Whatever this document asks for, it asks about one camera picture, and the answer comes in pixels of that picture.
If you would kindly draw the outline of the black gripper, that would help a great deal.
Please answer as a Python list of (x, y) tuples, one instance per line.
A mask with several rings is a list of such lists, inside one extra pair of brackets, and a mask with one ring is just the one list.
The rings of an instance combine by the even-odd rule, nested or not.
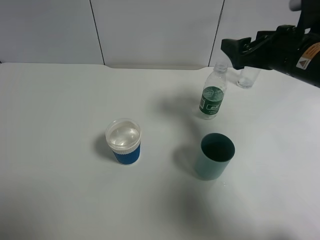
[(280, 25), (274, 31), (258, 31), (252, 52), (252, 63), (249, 63), (250, 59), (245, 53), (245, 45), (251, 43), (251, 37), (222, 39), (220, 49), (236, 70), (255, 67), (289, 72), (302, 44), (303, 35), (304, 31), (294, 25)]

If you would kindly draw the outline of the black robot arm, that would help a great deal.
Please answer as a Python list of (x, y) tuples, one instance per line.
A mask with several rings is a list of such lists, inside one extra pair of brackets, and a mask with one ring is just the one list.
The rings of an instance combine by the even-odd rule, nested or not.
[(312, 86), (320, 86), (320, 2), (291, 0), (289, 9), (300, 12), (298, 24), (258, 31), (255, 40), (223, 39), (220, 49), (234, 69), (275, 70)]

